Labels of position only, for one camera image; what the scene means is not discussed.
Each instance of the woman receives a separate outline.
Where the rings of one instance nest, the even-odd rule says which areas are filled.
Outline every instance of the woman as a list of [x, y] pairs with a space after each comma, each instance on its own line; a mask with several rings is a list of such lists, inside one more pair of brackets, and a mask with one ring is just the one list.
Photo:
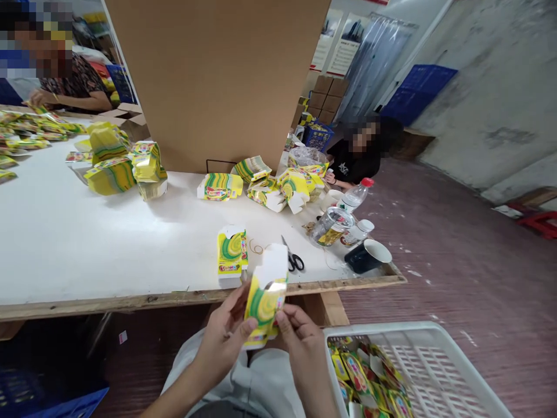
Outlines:
[[99, 113], [112, 109], [108, 92], [95, 69], [72, 52], [71, 76], [40, 78], [41, 89], [29, 97], [33, 106], [48, 105], [50, 109], [65, 108], [77, 113]]
[[41, 83], [29, 97], [31, 104], [80, 113], [111, 110], [107, 90], [93, 67], [67, 49], [68, 41], [52, 39], [52, 32], [30, 10], [28, 3], [0, 2], [0, 30], [19, 57], [8, 61], [8, 70], [34, 73]]
[[332, 161], [325, 181], [347, 191], [364, 177], [373, 177], [379, 171], [381, 158], [402, 136], [404, 126], [388, 116], [373, 116], [360, 125], [349, 125], [343, 138], [327, 150]]

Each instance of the white pants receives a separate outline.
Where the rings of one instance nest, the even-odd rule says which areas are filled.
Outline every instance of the white pants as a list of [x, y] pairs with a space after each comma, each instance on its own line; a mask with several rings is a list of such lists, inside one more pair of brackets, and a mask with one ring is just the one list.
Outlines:
[[[193, 361], [204, 333], [203, 328], [182, 345], [174, 359], [172, 370], [162, 388], [162, 393]], [[248, 355], [242, 351], [230, 373], [205, 395], [187, 416], [207, 402], [220, 401], [225, 398], [237, 399], [264, 417], [305, 418], [302, 401], [294, 387], [288, 353], [277, 348], [263, 349], [255, 354], [249, 367]]]

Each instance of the red bottle cap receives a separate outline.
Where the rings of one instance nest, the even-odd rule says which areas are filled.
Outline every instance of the red bottle cap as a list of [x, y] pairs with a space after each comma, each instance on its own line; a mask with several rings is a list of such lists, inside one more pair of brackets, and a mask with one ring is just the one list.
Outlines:
[[363, 184], [365, 187], [372, 187], [375, 182], [373, 181], [373, 179], [366, 177], [362, 179], [361, 184]]

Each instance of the black t-shirt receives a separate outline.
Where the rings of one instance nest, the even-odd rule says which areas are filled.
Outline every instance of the black t-shirt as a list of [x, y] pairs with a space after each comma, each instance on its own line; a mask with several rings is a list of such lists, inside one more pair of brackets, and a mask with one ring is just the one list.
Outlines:
[[358, 184], [365, 177], [373, 177], [381, 165], [380, 152], [367, 152], [354, 155], [349, 150], [348, 141], [341, 139], [327, 150], [335, 157], [332, 168], [335, 178], [340, 181]]

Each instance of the dark hair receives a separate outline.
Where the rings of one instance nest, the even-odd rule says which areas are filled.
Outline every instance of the dark hair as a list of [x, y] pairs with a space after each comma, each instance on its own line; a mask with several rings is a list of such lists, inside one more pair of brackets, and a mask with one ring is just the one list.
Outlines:
[[37, 21], [33, 11], [34, 3], [0, 2], [0, 31], [10, 33], [16, 30], [42, 30], [43, 24]]
[[365, 129], [369, 123], [379, 124], [379, 132], [376, 134], [371, 146], [367, 147], [366, 153], [389, 152], [390, 148], [404, 132], [404, 125], [397, 119], [390, 116], [373, 114], [364, 121], [352, 122], [344, 126], [344, 139], [351, 140], [353, 135], [357, 135], [362, 129]]

